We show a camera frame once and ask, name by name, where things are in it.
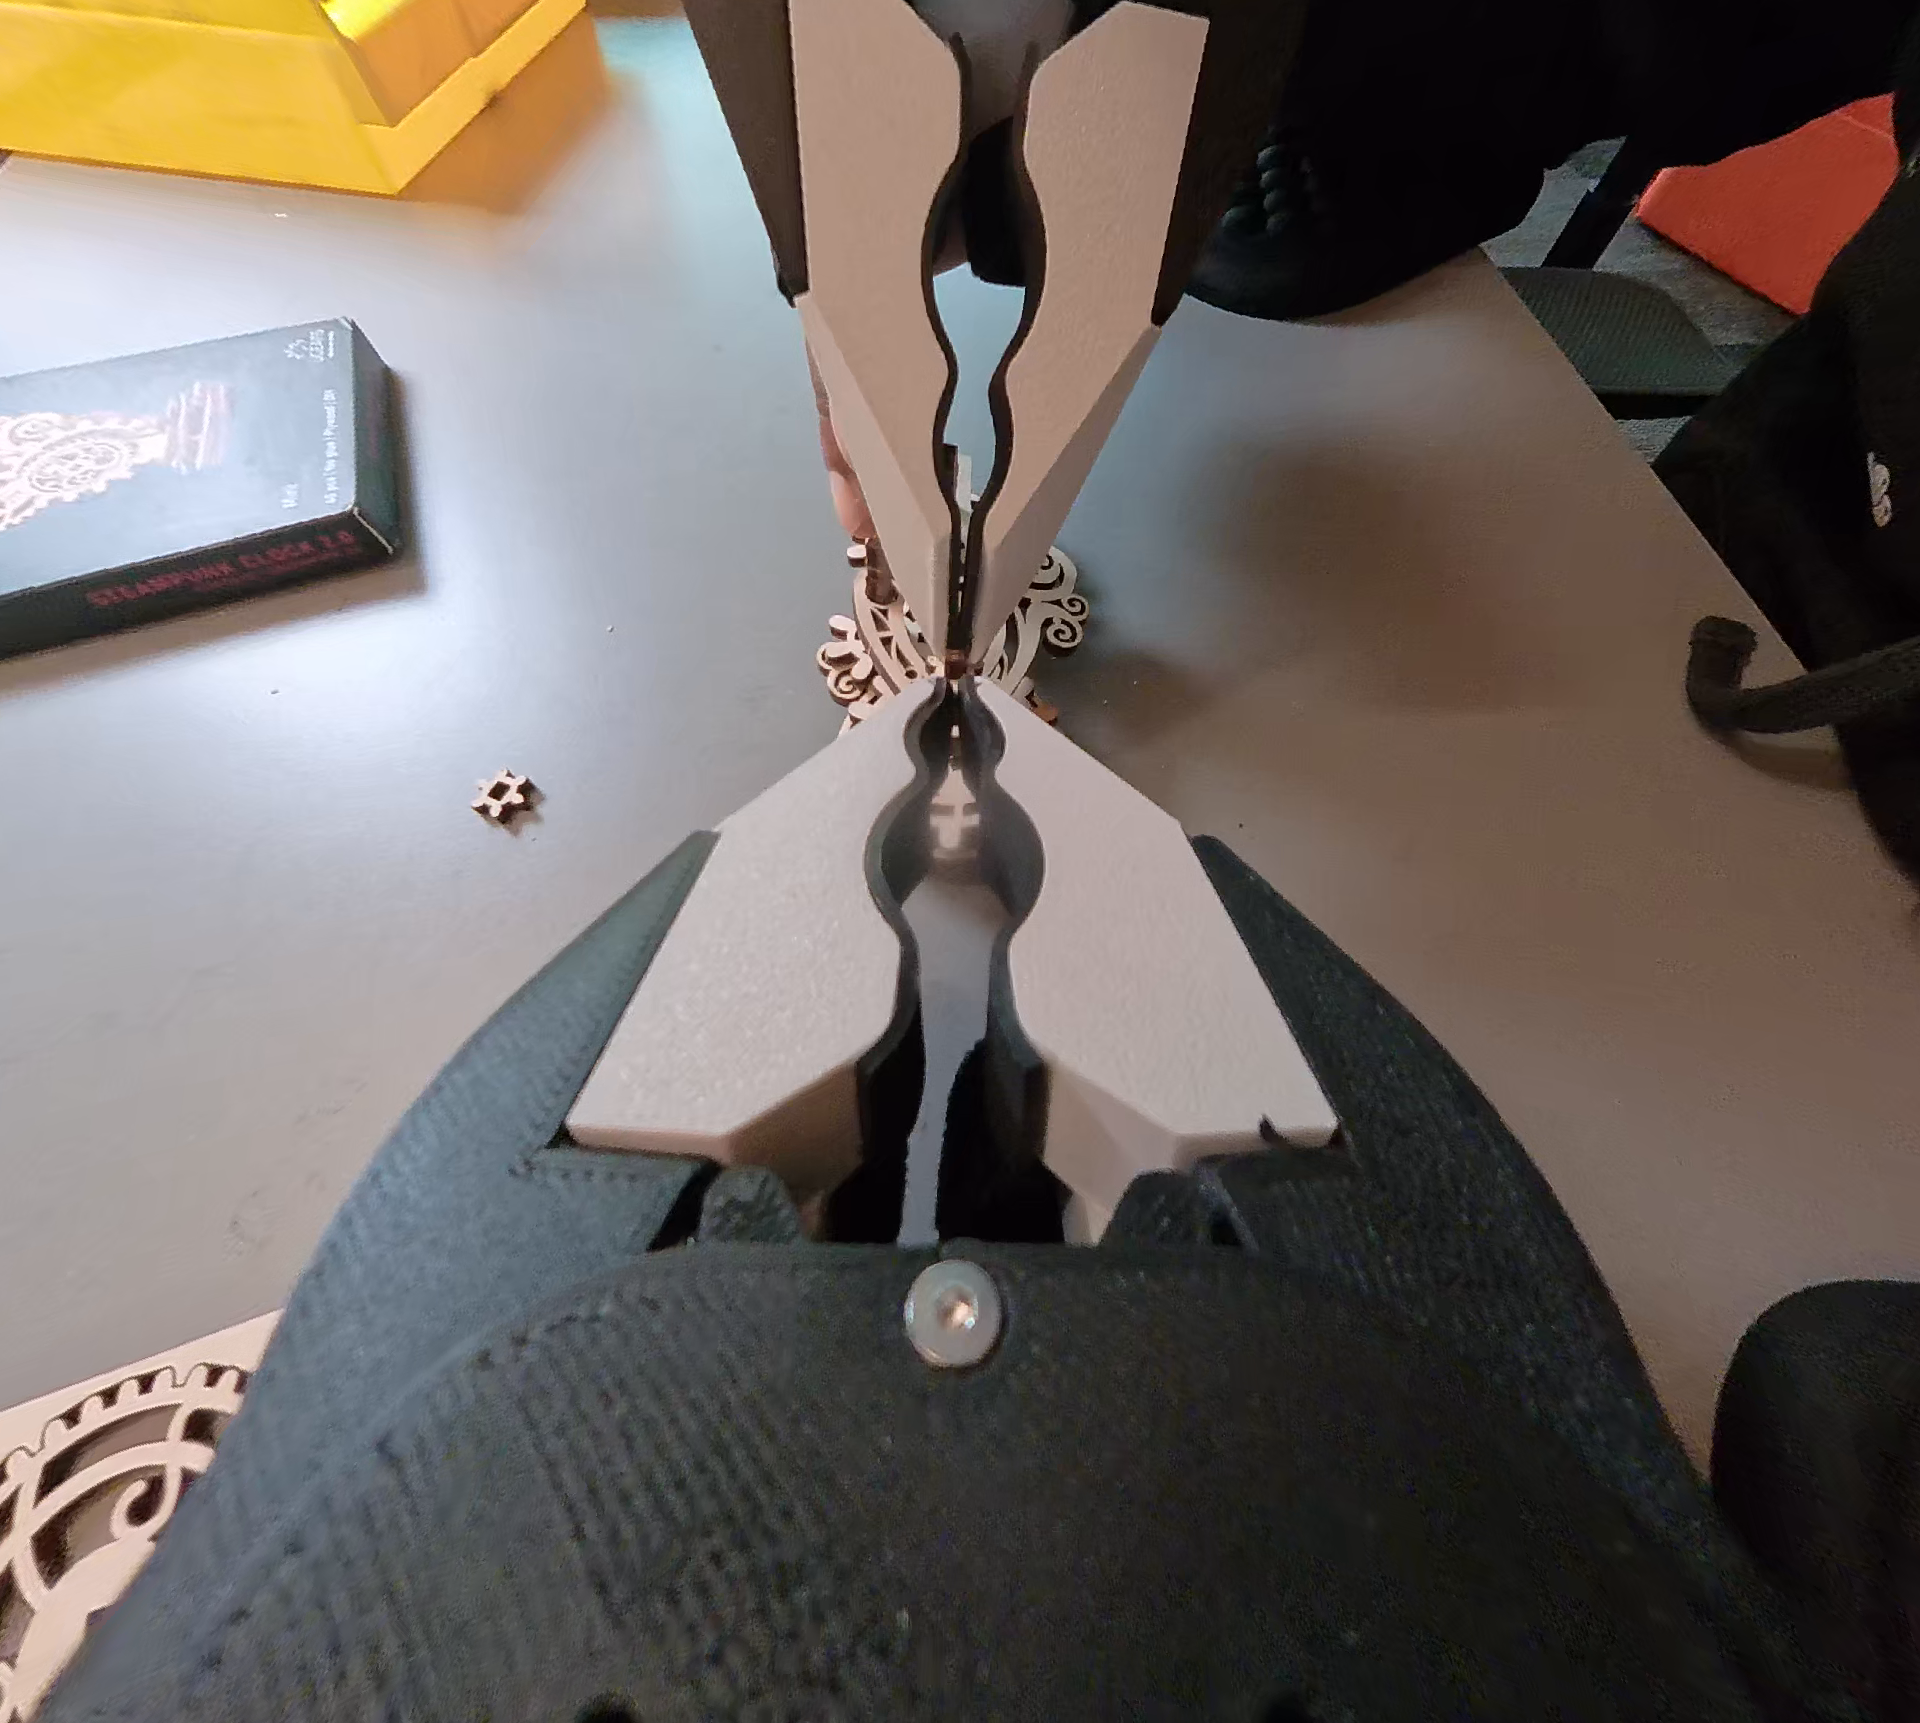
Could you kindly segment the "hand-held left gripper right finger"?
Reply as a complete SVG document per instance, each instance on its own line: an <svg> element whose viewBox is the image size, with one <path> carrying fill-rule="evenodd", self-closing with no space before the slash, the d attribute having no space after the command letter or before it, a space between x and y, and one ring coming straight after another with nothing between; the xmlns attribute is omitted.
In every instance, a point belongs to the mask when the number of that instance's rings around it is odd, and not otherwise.
<svg viewBox="0 0 1920 1723"><path fill-rule="evenodd" d="M1004 689L966 702L990 967L990 1107L1101 1236L1139 1175L1326 1150L1330 1107L1197 838Z"/></svg>

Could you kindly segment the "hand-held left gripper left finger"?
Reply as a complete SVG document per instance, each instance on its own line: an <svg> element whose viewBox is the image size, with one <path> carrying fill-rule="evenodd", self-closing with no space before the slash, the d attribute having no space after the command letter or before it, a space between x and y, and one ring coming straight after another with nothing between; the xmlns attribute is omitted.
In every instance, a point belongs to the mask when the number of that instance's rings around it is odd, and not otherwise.
<svg viewBox="0 0 1920 1723"><path fill-rule="evenodd" d="M597 1155L762 1167L829 1194L866 1155L862 1062L907 1021L879 830L927 770L939 689L906 689L717 830L566 1116Z"/></svg>

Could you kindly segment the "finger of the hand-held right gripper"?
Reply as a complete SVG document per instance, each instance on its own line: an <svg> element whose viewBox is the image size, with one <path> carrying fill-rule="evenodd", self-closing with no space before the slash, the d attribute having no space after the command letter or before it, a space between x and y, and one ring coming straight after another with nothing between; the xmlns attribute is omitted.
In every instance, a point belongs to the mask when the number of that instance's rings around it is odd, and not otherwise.
<svg viewBox="0 0 1920 1723"><path fill-rule="evenodd" d="M990 377L992 478L969 529L969 662L1042 572L1150 353L1209 22L1122 0L1035 60L1019 99L1019 328Z"/></svg>
<svg viewBox="0 0 1920 1723"><path fill-rule="evenodd" d="M969 74L907 0L790 0L809 355L826 489L936 657L957 624L957 355L936 312Z"/></svg>

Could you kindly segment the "ornate wooden puzzle model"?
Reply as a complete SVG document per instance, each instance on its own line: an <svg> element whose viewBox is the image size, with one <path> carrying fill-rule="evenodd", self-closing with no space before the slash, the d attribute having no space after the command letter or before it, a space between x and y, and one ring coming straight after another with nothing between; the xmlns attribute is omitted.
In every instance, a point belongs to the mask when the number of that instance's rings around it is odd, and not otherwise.
<svg viewBox="0 0 1920 1723"><path fill-rule="evenodd" d="M944 657L886 574L879 538L847 543L847 567L851 605L826 621L816 662L846 708L846 736L879 718L884 736L906 741L906 781L879 794L870 848L895 848L895 869L921 860L931 874L971 874L979 858L978 767L959 763L959 749L939 749L927 763L914 736L944 681ZM1077 652L1090 621L1092 605L1078 590L1077 562L1056 543L978 673L990 729L978 749L990 757L990 775L1007 749L997 726L1056 726L1056 708L1035 695L1035 662Z"/></svg>

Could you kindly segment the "grey desk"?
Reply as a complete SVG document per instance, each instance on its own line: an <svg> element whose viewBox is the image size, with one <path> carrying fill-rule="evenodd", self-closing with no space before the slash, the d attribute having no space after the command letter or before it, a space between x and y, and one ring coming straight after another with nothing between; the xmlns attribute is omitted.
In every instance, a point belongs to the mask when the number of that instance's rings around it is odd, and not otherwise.
<svg viewBox="0 0 1920 1723"><path fill-rule="evenodd" d="M519 209L10 158L3 371L353 318L408 558L3 663L3 1404L284 1301L421 1086L836 733L795 318L673 0ZM1680 689L1738 590L1501 269L1181 304L1067 529L1060 726L1501 1107L1705 1449L1743 1323L1914 1277L1914 892ZM487 826L491 770L539 812Z"/></svg>

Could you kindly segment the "orange board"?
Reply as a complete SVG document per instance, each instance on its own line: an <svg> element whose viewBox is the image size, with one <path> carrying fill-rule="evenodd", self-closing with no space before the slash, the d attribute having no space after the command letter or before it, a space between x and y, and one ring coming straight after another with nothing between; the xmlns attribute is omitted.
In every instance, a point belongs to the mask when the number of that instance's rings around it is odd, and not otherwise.
<svg viewBox="0 0 1920 1723"><path fill-rule="evenodd" d="M1632 216L1647 232L1800 318L1832 251L1883 204L1894 172L1894 99L1877 96L1709 166L1665 166Z"/></svg>

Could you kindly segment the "black puzzle box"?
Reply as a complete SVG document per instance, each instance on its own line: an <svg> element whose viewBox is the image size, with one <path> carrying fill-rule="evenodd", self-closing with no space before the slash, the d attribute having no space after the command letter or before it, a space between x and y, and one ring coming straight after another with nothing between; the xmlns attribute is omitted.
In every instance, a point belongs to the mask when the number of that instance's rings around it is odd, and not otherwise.
<svg viewBox="0 0 1920 1723"><path fill-rule="evenodd" d="M346 318L0 383L0 657L404 553L404 396Z"/></svg>

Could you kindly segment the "wooden gear puzzle sheet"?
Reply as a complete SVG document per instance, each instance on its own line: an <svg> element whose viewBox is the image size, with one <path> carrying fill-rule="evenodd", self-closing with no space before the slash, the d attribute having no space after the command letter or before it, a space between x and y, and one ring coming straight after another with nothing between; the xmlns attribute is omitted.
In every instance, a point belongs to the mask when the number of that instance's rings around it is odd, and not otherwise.
<svg viewBox="0 0 1920 1723"><path fill-rule="evenodd" d="M34 1718L208 1471L277 1310L0 1414L0 1713Z"/></svg>

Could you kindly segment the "dark cloth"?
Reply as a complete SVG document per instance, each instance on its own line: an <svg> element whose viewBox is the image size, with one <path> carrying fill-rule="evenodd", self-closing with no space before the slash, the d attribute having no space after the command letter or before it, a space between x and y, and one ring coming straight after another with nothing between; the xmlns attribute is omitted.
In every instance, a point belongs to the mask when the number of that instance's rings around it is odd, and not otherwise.
<svg viewBox="0 0 1920 1723"><path fill-rule="evenodd" d="M1870 1718L1920 1713L1920 1286L1771 1301L1714 1400L1714 1504Z"/></svg>

